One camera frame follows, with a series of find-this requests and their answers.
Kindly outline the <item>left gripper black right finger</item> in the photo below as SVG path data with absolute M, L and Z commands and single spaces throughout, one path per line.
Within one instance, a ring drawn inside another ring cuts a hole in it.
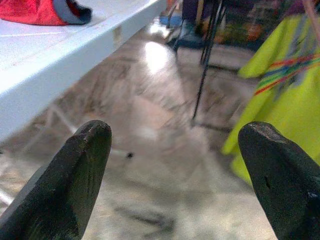
M 320 238 L 320 167 L 273 125 L 254 121 L 238 133 L 256 197 L 279 240 Z

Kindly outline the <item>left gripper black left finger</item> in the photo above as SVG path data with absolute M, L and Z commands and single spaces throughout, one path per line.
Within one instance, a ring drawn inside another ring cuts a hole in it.
M 95 206 L 112 145 L 111 127 L 83 124 L 40 167 L 0 217 L 3 240 L 80 240 Z

